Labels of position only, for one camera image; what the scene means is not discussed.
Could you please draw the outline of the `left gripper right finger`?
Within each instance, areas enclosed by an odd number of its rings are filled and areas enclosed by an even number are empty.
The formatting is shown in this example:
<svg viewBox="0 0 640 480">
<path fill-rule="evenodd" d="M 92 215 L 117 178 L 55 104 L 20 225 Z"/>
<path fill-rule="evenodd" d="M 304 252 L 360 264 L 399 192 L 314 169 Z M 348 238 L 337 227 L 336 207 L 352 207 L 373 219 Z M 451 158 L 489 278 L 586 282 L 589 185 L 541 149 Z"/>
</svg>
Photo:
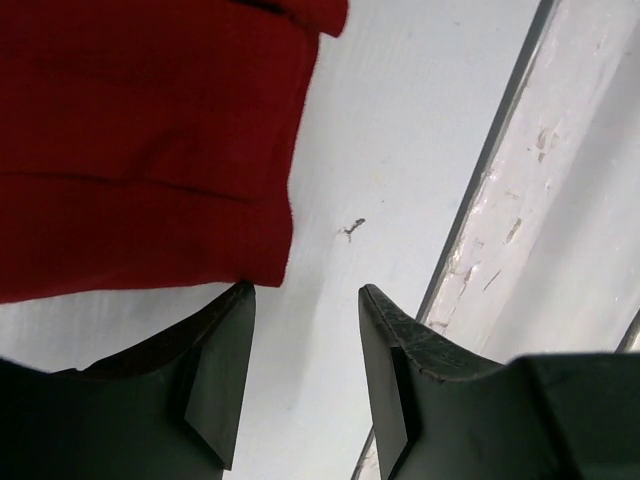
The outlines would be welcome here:
<svg viewBox="0 0 640 480">
<path fill-rule="evenodd" d="M 635 479 L 639 357 L 499 364 L 405 314 L 378 287 L 359 322 L 384 479 Z"/>
</svg>

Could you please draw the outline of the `red t shirt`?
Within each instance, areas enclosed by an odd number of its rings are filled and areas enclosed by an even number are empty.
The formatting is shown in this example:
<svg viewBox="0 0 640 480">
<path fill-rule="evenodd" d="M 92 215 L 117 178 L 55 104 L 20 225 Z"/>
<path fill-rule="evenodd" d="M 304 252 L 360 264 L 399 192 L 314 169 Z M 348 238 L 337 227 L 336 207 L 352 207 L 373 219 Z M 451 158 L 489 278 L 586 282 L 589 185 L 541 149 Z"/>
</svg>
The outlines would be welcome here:
<svg viewBox="0 0 640 480">
<path fill-rule="evenodd" d="M 322 35 L 345 1 L 5 1 L 1 299 L 277 287 Z"/>
</svg>

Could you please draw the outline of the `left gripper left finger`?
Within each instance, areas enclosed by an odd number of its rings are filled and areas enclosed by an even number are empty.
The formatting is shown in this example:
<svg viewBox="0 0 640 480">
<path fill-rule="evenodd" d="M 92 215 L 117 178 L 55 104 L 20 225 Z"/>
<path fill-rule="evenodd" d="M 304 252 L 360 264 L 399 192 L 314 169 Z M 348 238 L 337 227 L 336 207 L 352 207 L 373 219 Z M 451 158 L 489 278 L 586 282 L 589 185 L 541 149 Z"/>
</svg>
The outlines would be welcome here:
<svg viewBox="0 0 640 480">
<path fill-rule="evenodd" d="M 84 370 L 1 364 L 5 479 L 219 479 L 233 463 L 256 316 L 248 283 Z"/>
</svg>

